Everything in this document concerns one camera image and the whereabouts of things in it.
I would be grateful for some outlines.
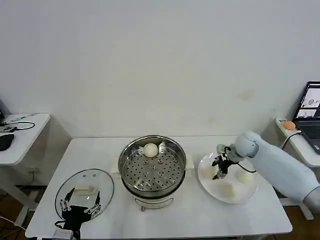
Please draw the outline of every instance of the wall stain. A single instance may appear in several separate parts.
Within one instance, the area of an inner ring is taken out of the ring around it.
[[[214,116],[211,116],[208,118],[208,124],[214,125],[216,123],[217,119]]]
[[[242,101],[244,101],[244,102],[247,102],[247,101],[249,101],[250,99],[252,99],[252,97],[253,97],[254,95],[255,95],[255,90],[253,90],[253,89],[246,89],[246,90],[240,92],[240,93],[236,96],[236,98],[237,98],[237,99],[240,99],[240,100],[242,100]]]

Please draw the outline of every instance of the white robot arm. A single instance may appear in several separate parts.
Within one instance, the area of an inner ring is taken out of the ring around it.
[[[223,152],[225,147],[218,145],[218,152]],[[283,195],[320,212],[320,184],[314,172],[297,159],[254,132],[239,135],[228,149],[228,160],[238,163],[247,158],[255,170]]]

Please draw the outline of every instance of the white plate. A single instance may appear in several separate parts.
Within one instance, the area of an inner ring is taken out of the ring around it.
[[[258,183],[256,180],[257,173],[252,173],[254,174],[252,182],[247,184],[241,183],[237,179],[236,173],[241,171],[242,168],[235,164],[228,168],[228,174],[224,179],[213,180],[212,178],[214,176],[208,175],[207,172],[205,172],[205,169],[213,168],[211,165],[216,156],[216,153],[210,153],[204,156],[198,165],[198,177],[205,190],[214,198],[229,204],[240,204],[251,199],[258,189]],[[250,171],[253,170],[253,167],[248,160],[244,160],[240,162],[240,164]],[[226,184],[226,182],[232,184],[236,192],[235,196],[227,197],[223,194],[222,185]]]

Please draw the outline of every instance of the steamed bun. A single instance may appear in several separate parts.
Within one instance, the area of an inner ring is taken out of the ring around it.
[[[204,167],[201,169],[203,176],[206,178],[212,179],[215,175],[217,175],[218,168],[217,167]]]
[[[221,194],[227,198],[233,198],[236,196],[236,190],[231,183],[224,182],[220,185]]]
[[[250,184],[254,181],[254,174],[244,171],[244,170],[239,170],[236,174],[235,174],[236,178],[239,180],[240,183],[243,184]]]
[[[153,158],[158,154],[158,147],[154,143],[147,143],[143,147],[143,154],[148,158]]]

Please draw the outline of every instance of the wooden floor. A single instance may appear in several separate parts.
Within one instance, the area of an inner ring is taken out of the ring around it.
[[[0,216],[14,222],[21,208],[22,204],[10,195],[0,196]],[[320,240],[320,215],[315,215],[314,220],[307,221],[298,207],[286,207],[285,211],[289,216],[293,231],[289,234],[268,236],[265,240]],[[27,228],[31,218],[32,213],[28,214],[23,227]],[[24,239],[26,238],[23,230],[0,218],[0,240]]]

